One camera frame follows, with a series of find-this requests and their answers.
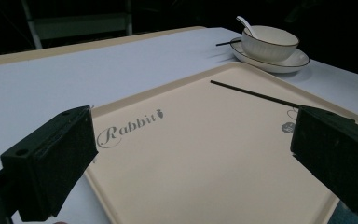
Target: tray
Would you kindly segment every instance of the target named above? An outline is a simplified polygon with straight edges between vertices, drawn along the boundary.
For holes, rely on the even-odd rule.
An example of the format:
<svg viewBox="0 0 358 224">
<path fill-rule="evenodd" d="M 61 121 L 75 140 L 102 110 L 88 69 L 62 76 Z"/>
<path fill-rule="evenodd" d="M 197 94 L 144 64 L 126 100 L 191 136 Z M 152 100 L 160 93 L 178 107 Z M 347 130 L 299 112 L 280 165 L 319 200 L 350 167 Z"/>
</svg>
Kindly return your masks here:
<svg viewBox="0 0 358 224">
<path fill-rule="evenodd" d="M 246 63 L 92 109 L 86 176 L 112 223 L 327 223 L 338 198 L 291 154 L 296 110 L 211 80 L 358 116 Z"/>
</svg>

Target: saucer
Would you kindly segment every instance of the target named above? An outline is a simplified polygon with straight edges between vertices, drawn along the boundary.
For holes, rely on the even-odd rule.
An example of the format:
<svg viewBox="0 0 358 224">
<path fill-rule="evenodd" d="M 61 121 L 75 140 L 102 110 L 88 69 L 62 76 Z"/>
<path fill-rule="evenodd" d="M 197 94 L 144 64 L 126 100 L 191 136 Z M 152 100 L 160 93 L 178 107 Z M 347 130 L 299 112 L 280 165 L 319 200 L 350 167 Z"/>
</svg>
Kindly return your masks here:
<svg viewBox="0 0 358 224">
<path fill-rule="evenodd" d="M 266 72 L 271 73 L 291 73 L 301 70 L 305 65 L 310 62 L 310 58 L 303 51 L 296 49 L 296 51 L 290 55 L 290 57 L 281 62 L 266 63 L 261 62 L 256 59 L 253 59 L 246 55 L 242 50 L 241 38 L 237 37 L 231 40 L 231 42 L 240 41 L 236 43 L 231 43 L 231 47 L 234 49 L 234 55 L 241 62 L 251 64 L 255 67 L 258 67 Z"/>
</svg>

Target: white bowl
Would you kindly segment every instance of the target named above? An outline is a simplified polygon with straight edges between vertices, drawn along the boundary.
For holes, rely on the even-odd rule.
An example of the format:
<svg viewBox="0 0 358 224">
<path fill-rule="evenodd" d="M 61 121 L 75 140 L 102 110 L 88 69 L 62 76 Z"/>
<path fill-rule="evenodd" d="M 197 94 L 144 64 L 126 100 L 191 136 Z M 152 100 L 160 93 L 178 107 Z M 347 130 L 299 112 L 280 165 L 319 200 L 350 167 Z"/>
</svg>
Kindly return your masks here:
<svg viewBox="0 0 358 224">
<path fill-rule="evenodd" d="M 243 51 L 262 62 L 281 62 L 292 55 L 299 43 L 295 35 L 270 26 L 252 26 L 258 39 L 245 28 L 242 32 Z"/>
</svg>

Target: black chopstick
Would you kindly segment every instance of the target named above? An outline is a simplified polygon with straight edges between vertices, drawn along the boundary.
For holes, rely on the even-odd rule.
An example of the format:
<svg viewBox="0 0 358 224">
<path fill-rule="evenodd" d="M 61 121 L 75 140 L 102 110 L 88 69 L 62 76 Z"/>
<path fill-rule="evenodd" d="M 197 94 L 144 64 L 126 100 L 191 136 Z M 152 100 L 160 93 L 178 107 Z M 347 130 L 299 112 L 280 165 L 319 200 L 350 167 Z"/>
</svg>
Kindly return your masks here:
<svg viewBox="0 0 358 224">
<path fill-rule="evenodd" d="M 229 42 L 225 42 L 225 43 L 220 43 L 220 44 L 216 44 L 217 47 L 222 46 L 222 45 L 227 45 L 227 44 L 234 44 L 234 43 L 238 43 L 241 42 L 240 39 L 238 40 L 234 40 L 234 41 L 229 41 Z"/>
<path fill-rule="evenodd" d="M 281 104 L 281 105 L 288 105 L 288 106 L 291 106 L 293 108 L 300 108 L 300 105 L 298 105 L 298 104 L 294 104 L 294 103 L 291 103 L 291 102 L 287 102 L 287 101 L 284 101 L 284 100 L 273 98 L 273 97 L 263 95 L 263 94 L 260 94 L 260 93 L 254 92 L 254 91 L 247 91 L 247 90 L 244 90 L 244 89 L 241 89 L 241 88 L 238 88 L 238 87 L 230 86 L 228 84 L 213 81 L 213 80 L 211 80 L 211 83 L 215 84 L 215 85 L 218 85 L 218 86 L 221 86 L 221 87 L 225 87 L 225 88 L 234 90 L 234 91 L 240 91 L 240 92 L 243 92 L 243 93 L 246 93 L 246 94 L 250 94 L 250 95 L 253 95 L 253 96 L 265 99 L 265 100 L 269 100 L 269 101 L 272 101 L 272 102 L 275 102 L 275 103 L 278 103 L 278 104 Z"/>
</svg>

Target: white tablecloth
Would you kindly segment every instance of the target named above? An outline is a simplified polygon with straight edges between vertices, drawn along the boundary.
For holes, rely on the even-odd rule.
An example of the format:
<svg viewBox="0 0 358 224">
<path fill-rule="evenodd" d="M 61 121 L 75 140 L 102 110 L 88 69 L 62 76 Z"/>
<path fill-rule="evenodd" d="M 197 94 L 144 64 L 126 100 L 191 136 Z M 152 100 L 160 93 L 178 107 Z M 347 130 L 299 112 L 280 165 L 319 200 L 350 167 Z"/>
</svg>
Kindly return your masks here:
<svg viewBox="0 0 358 224">
<path fill-rule="evenodd" d="M 223 28 L 199 29 L 0 65 L 0 154 L 64 110 L 104 105 L 236 62 L 229 45 L 215 44 L 237 36 Z M 275 76 L 358 114 L 357 74 L 311 60 L 299 72 Z M 59 220 L 109 223 L 85 177 L 48 223 Z M 13 221 L 21 223 L 17 214 Z"/>
</svg>

